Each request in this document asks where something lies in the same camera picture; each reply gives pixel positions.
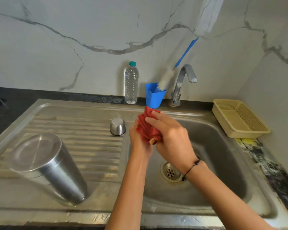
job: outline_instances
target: forearm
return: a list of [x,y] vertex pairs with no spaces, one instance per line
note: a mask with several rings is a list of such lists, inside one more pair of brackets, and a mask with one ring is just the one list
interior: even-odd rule
[[140,229],[147,164],[145,155],[131,152],[106,230]]
[[226,229],[273,229],[215,176],[203,161],[195,166],[186,178],[211,203],[212,208]]

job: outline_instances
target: right hand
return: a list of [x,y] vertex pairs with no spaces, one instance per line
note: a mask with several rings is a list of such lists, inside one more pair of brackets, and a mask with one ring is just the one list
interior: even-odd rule
[[161,131],[163,135],[163,142],[157,143],[157,151],[185,175],[197,160],[187,130],[162,112],[153,111],[152,114],[157,119],[146,117],[146,122]]

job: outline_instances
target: yellow basket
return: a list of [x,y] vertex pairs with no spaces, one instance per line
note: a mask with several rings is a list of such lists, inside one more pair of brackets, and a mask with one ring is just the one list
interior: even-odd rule
[[242,101],[231,99],[213,100],[212,112],[228,137],[257,138],[270,133],[257,115]]

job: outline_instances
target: wet countertop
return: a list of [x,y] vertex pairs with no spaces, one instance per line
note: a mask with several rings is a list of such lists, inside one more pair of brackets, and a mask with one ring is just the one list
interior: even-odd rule
[[[126,104],[122,96],[105,96],[94,94],[56,92],[30,89],[1,88],[0,98],[9,107],[0,105],[0,134],[14,122],[23,112],[25,112],[37,99],[53,100],[74,100],[97,103]],[[161,107],[169,107],[169,100],[163,100]],[[136,105],[145,106],[145,98],[139,98]],[[213,103],[197,101],[181,101],[181,105],[176,107],[180,110],[212,110]],[[269,184],[278,194],[281,201],[288,210],[288,174],[284,168],[278,164],[268,150],[257,139],[236,139],[237,143],[250,155],[257,166],[263,171]],[[0,226],[0,229],[103,229],[103,227],[74,225],[65,223],[63,226],[43,226],[43,223],[30,223],[30,226]]]

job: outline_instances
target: faucet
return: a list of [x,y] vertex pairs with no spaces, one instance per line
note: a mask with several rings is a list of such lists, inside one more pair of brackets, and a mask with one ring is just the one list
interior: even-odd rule
[[185,74],[187,73],[188,79],[190,83],[196,83],[197,82],[197,78],[195,76],[195,73],[192,69],[192,66],[190,64],[185,64],[179,72],[177,81],[176,81],[176,85],[174,88],[174,91],[171,93],[172,99],[171,99],[171,104],[173,106],[179,106],[180,105],[180,96],[181,94],[180,92],[180,88],[184,79]]

